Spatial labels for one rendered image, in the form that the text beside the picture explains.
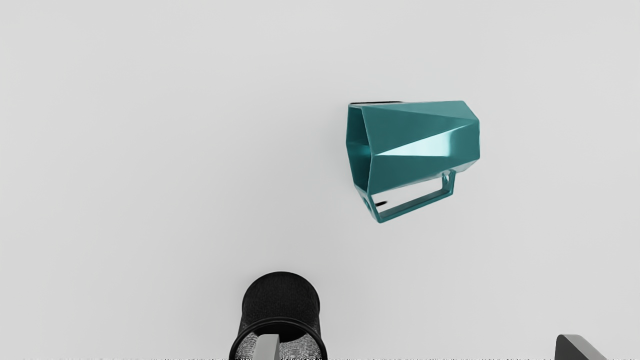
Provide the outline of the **teal faceted mug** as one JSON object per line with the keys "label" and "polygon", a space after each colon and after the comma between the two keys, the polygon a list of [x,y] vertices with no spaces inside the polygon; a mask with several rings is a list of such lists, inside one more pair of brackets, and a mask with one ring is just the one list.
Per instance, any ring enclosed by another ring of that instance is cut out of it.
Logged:
{"label": "teal faceted mug", "polygon": [[[480,119],[462,100],[352,102],[345,146],[353,185],[377,223],[454,194],[455,180],[481,157]],[[440,180],[441,187],[381,210],[375,196]]]}

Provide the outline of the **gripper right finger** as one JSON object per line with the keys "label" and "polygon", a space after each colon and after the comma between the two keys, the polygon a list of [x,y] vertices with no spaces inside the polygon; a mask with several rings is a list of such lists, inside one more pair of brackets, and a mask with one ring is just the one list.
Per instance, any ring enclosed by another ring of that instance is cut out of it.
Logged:
{"label": "gripper right finger", "polygon": [[608,360],[583,336],[560,334],[555,340],[554,360]]}

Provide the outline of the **black mesh pen holder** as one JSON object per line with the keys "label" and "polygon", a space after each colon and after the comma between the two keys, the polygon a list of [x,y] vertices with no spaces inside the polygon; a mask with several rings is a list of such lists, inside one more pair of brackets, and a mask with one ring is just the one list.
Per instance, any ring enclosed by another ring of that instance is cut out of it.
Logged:
{"label": "black mesh pen holder", "polygon": [[318,292],[303,276],[288,271],[259,276],[242,298],[229,360],[256,360],[265,337],[275,353],[264,360],[329,360],[320,310]]}

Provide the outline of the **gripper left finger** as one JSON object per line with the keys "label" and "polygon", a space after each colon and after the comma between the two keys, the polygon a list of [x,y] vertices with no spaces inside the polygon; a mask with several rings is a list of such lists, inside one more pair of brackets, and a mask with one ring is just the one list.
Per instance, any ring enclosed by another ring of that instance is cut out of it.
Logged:
{"label": "gripper left finger", "polygon": [[278,333],[259,335],[254,344],[253,360],[281,360],[281,340]]}

